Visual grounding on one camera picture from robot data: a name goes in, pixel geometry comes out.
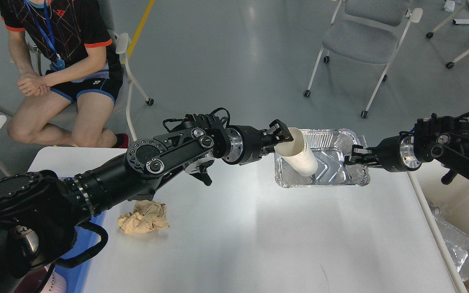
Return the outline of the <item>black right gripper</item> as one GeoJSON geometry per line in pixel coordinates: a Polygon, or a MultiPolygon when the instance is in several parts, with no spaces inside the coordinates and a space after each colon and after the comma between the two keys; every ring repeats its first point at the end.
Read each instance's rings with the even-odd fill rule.
{"type": "Polygon", "coordinates": [[[422,165],[415,156],[413,136],[395,136],[383,139],[376,147],[352,145],[351,157],[344,165],[378,167],[390,172],[416,171],[422,165]]]}

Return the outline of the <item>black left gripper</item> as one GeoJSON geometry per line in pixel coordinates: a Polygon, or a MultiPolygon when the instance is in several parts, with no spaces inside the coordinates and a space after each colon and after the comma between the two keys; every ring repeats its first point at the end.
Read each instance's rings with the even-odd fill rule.
{"type": "Polygon", "coordinates": [[[275,153],[277,144],[294,140],[287,125],[279,119],[272,121],[268,129],[230,125],[226,128],[226,133],[229,148],[222,160],[229,165],[259,161],[263,156],[275,153]]]}

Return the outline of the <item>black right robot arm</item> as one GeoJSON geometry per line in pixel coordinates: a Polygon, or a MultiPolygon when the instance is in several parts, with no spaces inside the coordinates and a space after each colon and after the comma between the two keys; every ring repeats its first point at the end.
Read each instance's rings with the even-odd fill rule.
{"type": "Polygon", "coordinates": [[[449,169],[441,178],[443,184],[450,184],[458,174],[469,180],[469,112],[420,118],[411,131],[385,138],[375,147],[355,144],[344,163],[400,172],[416,171],[433,160],[449,169]]]}

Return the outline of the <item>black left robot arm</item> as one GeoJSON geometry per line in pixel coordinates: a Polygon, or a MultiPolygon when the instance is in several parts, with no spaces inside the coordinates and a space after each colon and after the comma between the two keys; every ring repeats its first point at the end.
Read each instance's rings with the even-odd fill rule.
{"type": "Polygon", "coordinates": [[[30,272],[54,264],[76,267],[106,245],[106,230],[90,220],[126,200],[153,199],[181,171],[205,185],[216,158],[244,165],[294,140],[279,119],[268,129],[232,125],[230,116],[187,114],[176,126],[102,166],[65,179],[45,169],[0,180],[0,293],[11,293],[30,272]]]}

